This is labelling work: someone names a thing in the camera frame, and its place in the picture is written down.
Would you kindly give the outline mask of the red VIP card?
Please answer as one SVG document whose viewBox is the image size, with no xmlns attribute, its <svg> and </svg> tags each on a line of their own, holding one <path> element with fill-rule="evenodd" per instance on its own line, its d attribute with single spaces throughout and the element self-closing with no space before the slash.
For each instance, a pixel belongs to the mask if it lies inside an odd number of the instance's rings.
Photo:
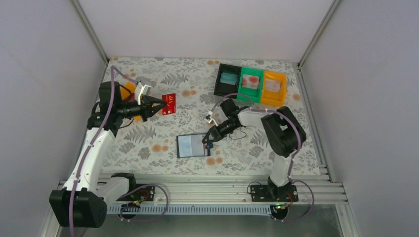
<svg viewBox="0 0 419 237">
<path fill-rule="evenodd" d="M 164 100 L 167 103 L 167 105 L 164 108 L 162 108 L 162 115 L 166 116 L 166 115 L 175 114 L 175 112 L 176 112 L 176 94 L 171 93 L 171 94 L 162 95 L 162 100 Z"/>
</svg>

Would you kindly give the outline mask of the blue leather card holder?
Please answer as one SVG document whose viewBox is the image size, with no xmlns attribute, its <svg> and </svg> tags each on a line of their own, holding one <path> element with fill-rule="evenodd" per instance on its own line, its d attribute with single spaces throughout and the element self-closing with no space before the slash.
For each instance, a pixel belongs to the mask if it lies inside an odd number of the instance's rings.
<svg viewBox="0 0 419 237">
<path fill-rule="evenodd" d="M 176 137 L 177 158 L 210 157 L 212 143 L 203 144 L 205 134 L 186 134 Z"/>
</svg>

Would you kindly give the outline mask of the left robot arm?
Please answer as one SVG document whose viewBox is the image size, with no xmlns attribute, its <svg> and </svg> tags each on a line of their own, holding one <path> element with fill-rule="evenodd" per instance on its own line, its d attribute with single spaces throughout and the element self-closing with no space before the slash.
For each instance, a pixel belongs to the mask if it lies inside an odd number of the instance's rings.
<svg viewBox="0 0 419 237">
<path fill-rule="evenodd" d="M 140 116 L 143 121 L 154 116 L 167 102 L 143 94 L 139 86 L 132 100 L 123 99 L 118 82 L 103 82 L 99 101 L 92 109 L 78 161 L 60 190 L 53 190 L 49 203 L 62 227 L 99 228 L 107 208 L 137 188 L 132 173 L 115 173 L 103 186 L 98 186 L 106 153 L 114 142 L 124 119 Z"/>
</svg>

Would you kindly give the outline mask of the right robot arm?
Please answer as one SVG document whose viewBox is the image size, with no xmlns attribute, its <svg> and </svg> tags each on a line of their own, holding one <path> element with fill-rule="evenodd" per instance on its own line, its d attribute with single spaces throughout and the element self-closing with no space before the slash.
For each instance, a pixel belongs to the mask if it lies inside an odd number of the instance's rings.
<svg viewBox="0 0 419 237">
<path fill-rule="evenodd" d="M 267 190 L 273 197 L 284 194 L 292 185 L 291 170 L 294 156 L 306 141 L 306 133 L 291 110 L 282 106 L 276 110 L 238 107 L 228 98 L 220 107 L 227 120 L 212 126 L 202 139 L 203 144 L 222 140 L 236 129 L 247 126 L 263 128 L 268 144 L 274 152 L 272 172 Z"/>
</svg>

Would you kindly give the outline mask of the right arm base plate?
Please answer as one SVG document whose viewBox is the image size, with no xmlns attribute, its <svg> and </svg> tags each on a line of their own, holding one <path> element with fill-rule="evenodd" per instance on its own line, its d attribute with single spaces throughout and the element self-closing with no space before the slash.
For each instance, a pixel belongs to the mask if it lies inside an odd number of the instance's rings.
<svg viewBox="0 0 419 237">
<path fill-rule="evenodd" d="M 283 187 L 268 185 L 251 185 L 252 202 L 298 202 L 298 192 L 295 185 Z"/>
</svg>

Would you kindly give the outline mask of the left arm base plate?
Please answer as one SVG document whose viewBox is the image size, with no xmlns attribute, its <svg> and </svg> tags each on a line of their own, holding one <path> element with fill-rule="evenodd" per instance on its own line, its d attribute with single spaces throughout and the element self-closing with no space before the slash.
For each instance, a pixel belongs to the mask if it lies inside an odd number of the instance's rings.
<svg viewBox="0 0 419 237">
<path fill-rule="evenodd" d="M 117 201 L 130 201 L 130 202 L 143 202 L 153 201 L 156 192 L 156 186 L 151 184 L 137 184 L 135 192 L 130 193 L 127 196 L 120 197 Z"/>
</svg>

